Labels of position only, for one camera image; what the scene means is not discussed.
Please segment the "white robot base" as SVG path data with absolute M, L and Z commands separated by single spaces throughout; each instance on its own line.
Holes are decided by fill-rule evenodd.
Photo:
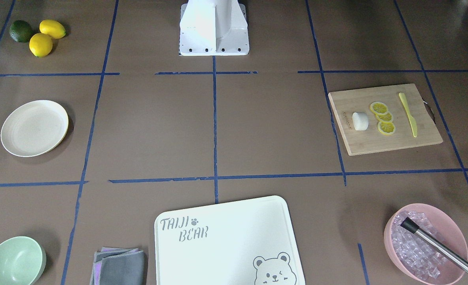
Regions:
M 189 0 L 181 5 L 181 56 L 241 56 L 250 52 L 245 5 L 237 0 Z

